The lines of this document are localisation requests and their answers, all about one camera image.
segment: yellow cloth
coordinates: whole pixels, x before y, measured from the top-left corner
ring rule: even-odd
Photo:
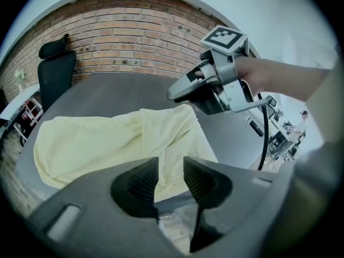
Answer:
[[[43,182],[63,188],[100,169],[147,157],[159,157],[155,202],[188,190],[183,157],[217,162],[192,107],[101,117],[56,117],[45,121],[33,149]]]

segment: sleeve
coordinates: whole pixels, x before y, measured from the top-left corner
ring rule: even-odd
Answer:
[[[325,142],[344,139],[344,65],[337,63],[306,102]]]

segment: office chair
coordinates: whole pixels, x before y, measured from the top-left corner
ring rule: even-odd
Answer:
[[[39,58],[44,59],[38,65],[38,81],[42,99],[42,108],[49,107],[70,87],[76,60],[75,51],[67,51],[65,34],[61,39],[45,43],[39,50]]]

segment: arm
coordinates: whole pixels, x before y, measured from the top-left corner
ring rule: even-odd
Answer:
[[[235,63],[239,76],[250,85],[253,95],[268,91],[301,101],[308,100],[329,72],[247,57],[238,57]]]

